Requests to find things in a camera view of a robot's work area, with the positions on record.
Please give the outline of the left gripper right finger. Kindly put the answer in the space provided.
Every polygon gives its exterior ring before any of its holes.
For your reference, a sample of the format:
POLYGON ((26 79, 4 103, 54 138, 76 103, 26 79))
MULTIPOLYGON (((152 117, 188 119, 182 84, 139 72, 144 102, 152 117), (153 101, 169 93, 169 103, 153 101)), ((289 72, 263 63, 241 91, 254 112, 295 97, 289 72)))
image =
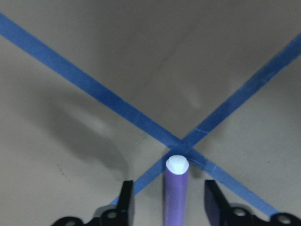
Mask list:
POLYGON ((211 226, 224 226, 231 209, 215 180, 205 180, 204 207, 211 226))

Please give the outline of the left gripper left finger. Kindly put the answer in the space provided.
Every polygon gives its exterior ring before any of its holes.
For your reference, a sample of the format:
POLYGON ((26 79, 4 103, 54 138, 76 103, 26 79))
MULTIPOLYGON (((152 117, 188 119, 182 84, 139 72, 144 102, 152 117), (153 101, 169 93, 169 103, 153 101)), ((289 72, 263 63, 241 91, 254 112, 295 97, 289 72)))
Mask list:
POLYGON ((133 225, 135 214, 135 194, 134 182, 132 180, 123 182, 117 203, 117 212, 123 226, 133 225))

